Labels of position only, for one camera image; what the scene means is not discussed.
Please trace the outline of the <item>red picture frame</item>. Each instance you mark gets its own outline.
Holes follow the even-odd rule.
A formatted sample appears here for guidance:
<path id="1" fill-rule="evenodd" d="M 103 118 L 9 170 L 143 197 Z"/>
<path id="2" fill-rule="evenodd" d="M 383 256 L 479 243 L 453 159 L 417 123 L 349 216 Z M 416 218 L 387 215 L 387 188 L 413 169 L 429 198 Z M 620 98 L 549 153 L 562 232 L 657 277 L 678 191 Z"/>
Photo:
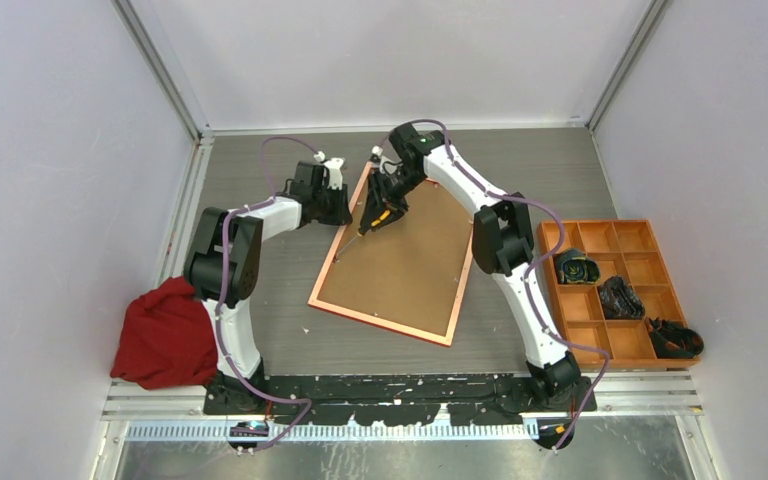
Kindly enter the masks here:
<path id="1" fill-rule="evenodd" d="M 407 196 L 408 213 L 368 233 L 338 229 L 309 306 L 448 347 L 473 262 L 472 216 L 446 189 L 426 180 Z"/>

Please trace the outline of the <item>black yellow screwdriver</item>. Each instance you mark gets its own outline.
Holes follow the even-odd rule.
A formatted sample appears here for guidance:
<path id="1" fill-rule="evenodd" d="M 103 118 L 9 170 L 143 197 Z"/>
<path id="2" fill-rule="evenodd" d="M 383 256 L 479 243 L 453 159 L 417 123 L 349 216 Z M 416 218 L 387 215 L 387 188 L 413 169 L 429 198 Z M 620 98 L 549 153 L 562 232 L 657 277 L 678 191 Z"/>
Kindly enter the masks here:
<path id="1" fill-rule="evenodd" d="M 380 215 L 378 216 L 372 216 L 369 218 L 363 218 L 360 223 L 360 227 L 358 229 L 358 233 L 355 237 L 353 237 L 351 240 L 349 240 L 345 245 L 343 245 L 335 254 L 333 262 L 336 263 L 341 259 L 343 254 L 350 249 L 350 247 L 356 243 L 361 237 L 363 237 L 366 233 L 370 231 L 375 231 L 379 227 L 382 226 L 383 223 L 385 223 L 388 219 L 388 217 L 391 215 L 390 210 L 384 210 Z"/>

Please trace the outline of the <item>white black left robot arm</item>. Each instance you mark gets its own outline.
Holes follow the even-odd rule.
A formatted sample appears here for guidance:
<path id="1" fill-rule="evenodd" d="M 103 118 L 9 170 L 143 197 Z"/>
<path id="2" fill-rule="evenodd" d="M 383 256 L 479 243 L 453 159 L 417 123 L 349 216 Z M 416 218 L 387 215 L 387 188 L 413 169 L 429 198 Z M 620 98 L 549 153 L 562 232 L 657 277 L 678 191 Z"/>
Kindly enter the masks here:
<path id="1" fill-rule="evenodd" d="M 294 176 L 269 198 L 233 210 L 208 207 L 199 218 L 184 278 L 212 322 L 218 373 L 231 379 L 228 400 L 244 414 L 258 412 L 265 401 L 300 402 L 266 392 L 262 355 L 253 335 L 251 296 L 265 241 L 312 222 L 338 227 L 351 223 L 344 164 L 340 157 L 319 154 L 299 162 Z"/>

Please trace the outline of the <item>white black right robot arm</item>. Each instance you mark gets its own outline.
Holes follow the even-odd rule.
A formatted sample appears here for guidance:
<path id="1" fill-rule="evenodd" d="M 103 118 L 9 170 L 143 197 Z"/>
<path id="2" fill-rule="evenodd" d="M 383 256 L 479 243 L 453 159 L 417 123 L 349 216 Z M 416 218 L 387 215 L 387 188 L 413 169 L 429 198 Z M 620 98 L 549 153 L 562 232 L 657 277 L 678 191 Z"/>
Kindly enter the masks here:
<path id="1" fill-rule="evenodd" d="M 561 339 L 535 279 L 537 261 L 530 202 L 520 193 L 495 186 L 453 146 L 445 127 L 420 133 L 413 122 L 386 137 L 396 157 L 386 158 L 373 146 L 367 198 L 359 222 L 360 235 L 400 220 L 409 210 L 406 197 L 430 180 L 472 216 L 471 251 L 480 270 L 501 289 L 523 339 L 527 385 L 534 403 L 556 410 L 578 388 L 582 374 L 568 343 Z"/>

